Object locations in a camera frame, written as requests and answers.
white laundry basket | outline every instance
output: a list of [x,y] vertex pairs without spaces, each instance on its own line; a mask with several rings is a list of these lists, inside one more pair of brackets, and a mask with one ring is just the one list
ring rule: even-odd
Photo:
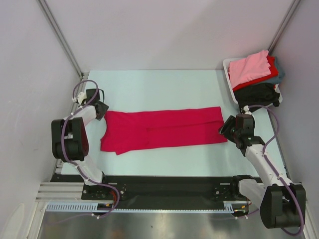
[[[242,58],[243,58],[243,57],[239,57],[239,58],[228,58],[228,59],[225,59],[225,60],[223,61],[224,71],[225,71],[225,75],[226,75],[226,79],[227,79],[227,83],[228,83],[228,88],[229,88],[230,95],[231,95],[231,97],[232,97],[232,102],[234,103],[233,106],[235,107],[235,109],[238,109],[239,106],[238,106],[238,101],[237,101],[236,98],[235,98],[235,95],[234,95],[234,92],[233,92],[233,88],[231,87],[231,84],[230,84],[228,69],[229,69],[229,63],[230,63],[231,61],[240,60],[240,59],[242,59]],[[281,103],[281,102],[283,101],[283,97],[282,97],[282,95],[281,95],[281,93],[280,93],[280,90],[279,90],[278,85],[276,85],[275,91],[280,94],[278,100],[279,100],[279,103]]]

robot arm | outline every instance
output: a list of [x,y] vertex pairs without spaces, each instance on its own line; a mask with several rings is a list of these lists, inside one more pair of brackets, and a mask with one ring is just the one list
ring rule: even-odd
[[[89,100],[94,94],[95,89],[89,89],[86,93],[81,92],[77,97],[77,103],[83,104],[83,102]],[[73,165],[78,171],[78,167],[88,178],[95,182],[101,183],[103,179],[103,172],[96,166],[92,161],[89,153],[89,144],[86,136],[85,126],[92,120],[100,120],[106,110],[109,108],[106,104],[101,102],[99,93],[96,98],[91,102],[91,104],[81,110],[76,116],[72,117],[66,128],[66,133],[64,135],[65,149],[69,159],[76,162],[77,165]],[[62,159],[63,162],[65,158],[62,153],[61,146],[61,134],[62,126],[64,124],[64,119],[56,119],[51,124],[52,130],[52,152],[55,158]],[[86,185],[95,185],[92,182],[85,180]]]
[[261,219],[267,228],[299,227],[301,220],[290,193],[283,184],[292,190],[303,218],[306,210],[306,192],[301,184],[294,184],[280,172],[268,153],[264,152],[265,143],[254,135],[255,120],[250,114],[230,116],[219,133],[234,142],[242,154],[253,164],[263,186],[249,175],[233,177],[232,193],[245,196],[260,210]]

white wall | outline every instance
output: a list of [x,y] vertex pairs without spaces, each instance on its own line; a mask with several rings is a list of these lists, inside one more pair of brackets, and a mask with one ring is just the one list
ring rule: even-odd
[[0,32],[0,233],[19,203],[22,232],[53,170],[50,123],[79,79],[35,0],[0,1]]
[[47,0],[83,71],[222,69],[267,49],[292,0]]
[[286,70],[275,109],[280,143],[294,181],[302,181],[319,223],[319,1],[305,0],[275,49]]

red cloth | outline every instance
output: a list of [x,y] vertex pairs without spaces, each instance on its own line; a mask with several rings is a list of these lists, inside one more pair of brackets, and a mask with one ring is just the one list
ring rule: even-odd
[[268,63],[270,64],[270,67],[269,67],[270,75],[264,76],[264,77],[261,77],[261,78],[258,78],[258,79],[252,80],[252,81],[248,81],[248,82],[245,82],[243,84],[240,84],[240,85],[236,86],[235,88],[233,88],[233,91],[237,91],[237,90],[244,88],[246,86],[250,86],[250,85],[253,85],[255,83],[265,81],[269,78],[277,76],[279,72],[275,66],[275,57],[274,56],[267,56],[267,60],[268,60]]
[[227,142],[218,133],[224,120],[220,107],[178,111],[124,113],[107,111],[101,150],[131,150]]

clothing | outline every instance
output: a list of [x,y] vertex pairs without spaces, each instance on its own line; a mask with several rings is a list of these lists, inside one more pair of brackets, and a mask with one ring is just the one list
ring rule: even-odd
[[227,142],[218,133],[224,120],[220,107],[124,113],[107,111],[101,150],[131,150]]
[[270,84],[273,84],[273,85],[280,84],[283,81],[283,78],[286,75],[286,73],[285,73],[283,67],[279,64],[279,61],[278,61],[277,57],[275,57],[275,67],[278,70],[278,75],[277,76],[269,78],[268,80],[265,80],[265,81],[261,81],[261,82],[256,83],[256,84],[260,84],[260,83],[270,83]]
[[[234,92],[238,101],[239,109],[242,111],[244,106],[273,104],[279,106],[279,96],[274,89],[274,85],[270,83],[261,83],[257,85],[247,86]],[[256,111],[258,108],[251,108],[250,111]]]
[[232,88],[234,89],[245,82],[270,75],[270,64],[267,56],[268,51],[262,50],[246,58],[231,61],[229,63],[229,76]]
[[275,57],[274,56],[267,56],[267,60],[268,60],[268,63],[270,64],[270,75],[268,76],[264,76],[264,77],[261,77],[261,78],[258,78],[258,79],[255,79],[255,80],[252,80],[252,81],[249,81],[249,82],[245,82],[243,84],[240,84],[238,86],[236,86],[235,88],[233,88],[233,91],[237,91],[239,89],[242,89],[244,87],[247,87],[247,86],[250,86],[250,85],[253,85],[255,83],[259,83],[259,82],[264,82],[265,80],[268,80],[272,77],[275,77],[275,76],[278,76],[278,70],[275,66]]

